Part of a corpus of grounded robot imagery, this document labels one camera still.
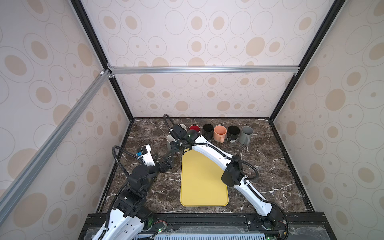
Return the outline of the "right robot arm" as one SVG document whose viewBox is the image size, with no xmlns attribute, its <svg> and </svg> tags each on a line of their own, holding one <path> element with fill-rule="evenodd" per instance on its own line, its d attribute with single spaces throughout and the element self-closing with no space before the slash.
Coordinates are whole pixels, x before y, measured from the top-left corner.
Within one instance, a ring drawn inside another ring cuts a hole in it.
<svg viewBox="0 0 384 240">
<path fill-rule="evenodd" d="M 223 171 L 222 182 L 238 190 L 255 208 L 259 222 L 267 230 L 273 230 L 279 223 L 287 221 L 284 211 L 276 203 L 266 200 L 252 186 L 251 180 L 259 176 L 258 170 L 238 155 L 231 155 L 216 147 L 195 130 L 186 131 L 181 125 L 168 127 L 169 134 L 175 139 L 171 143 L 173 151 L 194 150 Z"/>
</svg>

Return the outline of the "small grey mug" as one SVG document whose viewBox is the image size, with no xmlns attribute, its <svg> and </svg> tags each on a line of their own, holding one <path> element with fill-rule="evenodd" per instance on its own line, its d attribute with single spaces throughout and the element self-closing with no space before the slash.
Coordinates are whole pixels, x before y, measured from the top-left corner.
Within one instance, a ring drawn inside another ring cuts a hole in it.
<svg viewBox="0 0 384 240">
<path fill-rule="evenodd" d="M 168 135 L 167 136 L 167 148 L 169 151 L 172 151 L 174 149 L 174 147 L 176 146 L 177 142 L 176 140 L 173 138 L 172 135 Z"/>
</svg>

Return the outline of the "large grey mug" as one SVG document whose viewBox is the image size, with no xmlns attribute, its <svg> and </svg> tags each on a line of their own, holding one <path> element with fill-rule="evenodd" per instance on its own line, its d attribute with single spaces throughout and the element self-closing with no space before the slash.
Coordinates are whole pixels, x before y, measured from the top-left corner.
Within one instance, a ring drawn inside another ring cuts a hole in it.
<svg viewBox="0 0 384 240">
<path fill-rule="evenodd" d="M 254 130 L 249 126 L 244 126 L 241 128 L 241 132 L 239 134 L 239 143 L 248 146 L 250 144 L 252 135 Z"/>
</svg>

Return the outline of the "black mug white rim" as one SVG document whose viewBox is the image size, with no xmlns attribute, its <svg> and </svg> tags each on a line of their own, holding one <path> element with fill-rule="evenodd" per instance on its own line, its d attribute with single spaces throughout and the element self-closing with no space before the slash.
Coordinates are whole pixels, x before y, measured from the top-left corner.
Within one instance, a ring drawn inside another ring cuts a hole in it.
<svg viewBox="0 0 384 240">
<path fill-rule="evenodd" d="M 213 134 L 214 134 L 214 126 L 211 124 L 204 124 L 203 133 L 202 133 L 203 137 L 206 140 L 210 141 L 213 138 Z"/>
</svg>

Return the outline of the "peach and cream mug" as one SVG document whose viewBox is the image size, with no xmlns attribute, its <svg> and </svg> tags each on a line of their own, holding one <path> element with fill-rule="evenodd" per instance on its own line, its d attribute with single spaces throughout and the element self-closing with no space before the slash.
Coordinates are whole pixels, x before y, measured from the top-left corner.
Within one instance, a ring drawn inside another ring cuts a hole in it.
<svg viewBox="0 0 384 240">
<path fill-rule="evenodd" d="M 218 143 L 223 143 L 226 139 L 227 128 L 224 126 L 215 126 L 213 138 Z"/>
</svg>

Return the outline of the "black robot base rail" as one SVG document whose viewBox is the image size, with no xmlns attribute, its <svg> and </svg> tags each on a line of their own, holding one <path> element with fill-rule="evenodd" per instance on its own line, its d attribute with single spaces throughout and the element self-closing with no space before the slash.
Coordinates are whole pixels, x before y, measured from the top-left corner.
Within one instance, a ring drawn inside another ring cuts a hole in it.
<svg viewBox="0 0 384 240">
<path fill-rule="evenodd" d="M 152 225 L 165 221 L 168 228 L 157 240 L 334 240 L 336 236 L 324 213 L 287 213 L 287 221 L 266 230 L 256 213 L 153 213 L 138 239 L 155 233 Z"/>
</svg>

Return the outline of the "black mug white base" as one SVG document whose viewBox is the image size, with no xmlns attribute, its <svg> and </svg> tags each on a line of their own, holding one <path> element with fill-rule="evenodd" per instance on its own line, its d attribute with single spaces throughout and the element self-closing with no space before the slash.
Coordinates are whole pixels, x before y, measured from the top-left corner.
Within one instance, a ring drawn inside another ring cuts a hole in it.
<svg viewBox="0 0 384 240">
<path fill-rule="evenodd" d="M 227 128 L 227 142 L 234 143 L 238 139 L 240 131 L 237 126 L 229 126 Z"/>
</svg>

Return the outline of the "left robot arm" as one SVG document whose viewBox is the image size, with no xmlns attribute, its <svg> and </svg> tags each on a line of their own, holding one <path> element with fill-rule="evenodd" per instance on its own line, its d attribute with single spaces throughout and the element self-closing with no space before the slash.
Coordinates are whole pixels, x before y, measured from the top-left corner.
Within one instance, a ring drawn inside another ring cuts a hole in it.
<svg viewBox="0 0 384 240">
<path fill-rule="evenodd" d="M 166 173 L 174 167 L 174 153 L 169 151 L 165 156 L 151 155 L 143 150 L 133 155 L 125 154 L 139 160 L 131 174 L 124 166 L 119 165 L 126 174 L 126 183 L 119 189 L 111 203 L 105 223 L 93 237 L 94 240 L 133 240 L 144 230 L 152 212 L 144 205 L 149 190 L 160 173 Z"/>
</svg>

